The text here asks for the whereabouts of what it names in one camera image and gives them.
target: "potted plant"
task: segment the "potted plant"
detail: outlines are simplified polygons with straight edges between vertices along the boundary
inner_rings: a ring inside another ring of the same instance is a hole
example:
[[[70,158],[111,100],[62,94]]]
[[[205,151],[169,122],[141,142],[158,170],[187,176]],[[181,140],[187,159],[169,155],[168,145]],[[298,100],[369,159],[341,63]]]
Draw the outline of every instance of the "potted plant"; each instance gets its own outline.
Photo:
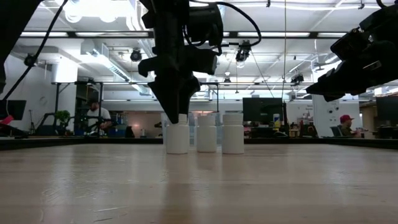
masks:
[[[55,119],[60,122],[61,129],[58,130],[59,135],[64,135],[68,126],[68,121],[70,119],[69,111],[57,111],[55,113]]]

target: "computer monitor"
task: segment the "computer monitor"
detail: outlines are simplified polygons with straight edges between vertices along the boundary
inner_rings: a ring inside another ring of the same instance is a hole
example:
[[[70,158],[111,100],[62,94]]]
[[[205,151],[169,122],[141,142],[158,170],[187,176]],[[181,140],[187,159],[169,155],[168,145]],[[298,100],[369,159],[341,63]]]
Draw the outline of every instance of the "computer monitor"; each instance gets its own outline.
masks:
[[[379,120],[398,120],[398,96],[376,97],[376,106]]]
[[[281,98],[243,98],[243,121],[269,123],[274,120],[274,114],[284,120]]]
[[[0,101],[0,120],[11,115],[14,120],[20,121],[24,117],[26,100],[1,100]]]

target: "red cap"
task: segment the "red cap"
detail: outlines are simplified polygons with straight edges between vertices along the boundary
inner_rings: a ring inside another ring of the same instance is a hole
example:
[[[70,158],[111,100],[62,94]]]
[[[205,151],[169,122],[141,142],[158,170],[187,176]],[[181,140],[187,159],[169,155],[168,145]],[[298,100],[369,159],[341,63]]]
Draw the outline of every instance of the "red cap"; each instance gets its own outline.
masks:
[[[340,117],[340,122],[341,122],[341,123],[344,123],[344,122],[346,122],[346,121],[348,121],[348,120],[353,120],[353,119],[354,119],[354,118],[351,118],[349,115],[344,114],[343,116]]]

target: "tripod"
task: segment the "tripod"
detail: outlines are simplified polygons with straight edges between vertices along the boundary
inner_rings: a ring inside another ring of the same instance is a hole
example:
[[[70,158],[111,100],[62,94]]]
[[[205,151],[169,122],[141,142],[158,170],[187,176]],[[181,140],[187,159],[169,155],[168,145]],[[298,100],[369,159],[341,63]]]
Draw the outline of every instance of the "tripod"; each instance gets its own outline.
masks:
[[[35,124],[33,123],[33,119],[32,119],[32,110],[29,110],[29,114],[30,114],[30,128],[29,128],[29,132],[30,134],[35,134]]]

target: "red object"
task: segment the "red object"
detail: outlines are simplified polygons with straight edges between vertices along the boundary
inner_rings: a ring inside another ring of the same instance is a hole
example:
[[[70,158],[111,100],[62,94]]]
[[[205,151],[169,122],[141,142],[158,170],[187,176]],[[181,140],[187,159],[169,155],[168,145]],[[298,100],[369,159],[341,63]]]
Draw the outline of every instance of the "red object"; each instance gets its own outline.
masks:
[[[340,123],[344,123],[344,122],[349,121],[349,120],[354,120],[354,118],[351,118],[347,114],[344,114],[343,116],[340,117]]]
[[[11,115],[9,115],[7,118],[4,118],[4,120],[0,121],[0,124],[7,124],[8,125],[13,120],[14,120],[14,118]]]

